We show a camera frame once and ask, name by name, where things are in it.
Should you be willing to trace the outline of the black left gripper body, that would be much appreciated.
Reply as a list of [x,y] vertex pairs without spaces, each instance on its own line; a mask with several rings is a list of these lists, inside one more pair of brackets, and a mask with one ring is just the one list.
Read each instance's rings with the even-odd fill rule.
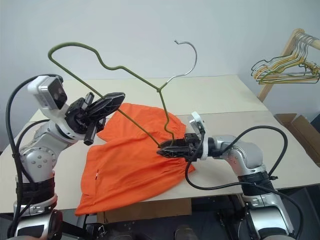
[[102,131],[105,125],[105,118],[100,120],[90,119],[87,108],[92,104],[94,94],[89,92],[73,102],[65,113],[65,120],[68,126],[77,134],[84,135],[83,143],[90,146],[94,143],[96,133]]

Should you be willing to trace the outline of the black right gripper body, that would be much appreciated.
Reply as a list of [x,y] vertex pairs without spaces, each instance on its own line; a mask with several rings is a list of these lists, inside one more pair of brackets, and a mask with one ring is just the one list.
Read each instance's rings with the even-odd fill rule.
[[185,133],[184,140],[188,147],[188,154],[185,157],[186,162],[196,162],[202,156],[201,139],[195,133]]

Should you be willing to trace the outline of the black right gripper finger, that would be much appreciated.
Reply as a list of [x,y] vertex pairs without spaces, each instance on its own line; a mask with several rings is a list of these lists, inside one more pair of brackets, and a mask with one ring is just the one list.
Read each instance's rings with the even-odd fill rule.
[[184,147],[186,146],[186,141],[184,138],[176,138],[176,139],[170,139],[165,140],[162,143],[160,143],[160,148],[166,148],[166,147]]
[[184,158],[188,155],[188,148],[179,146],[167,146],[159,149],[156,153],[165,158]]

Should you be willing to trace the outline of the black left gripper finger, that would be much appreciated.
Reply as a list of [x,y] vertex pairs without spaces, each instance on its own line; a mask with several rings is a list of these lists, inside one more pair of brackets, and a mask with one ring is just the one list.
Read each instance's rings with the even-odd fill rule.
[[89,106],[86,114],[89,119],[102,119],[115,112],[121,104],[116,103],[96,103]]
[[104,106],[120,106],[126,94],[124,92],[112,92],[103,96],[100,101]]

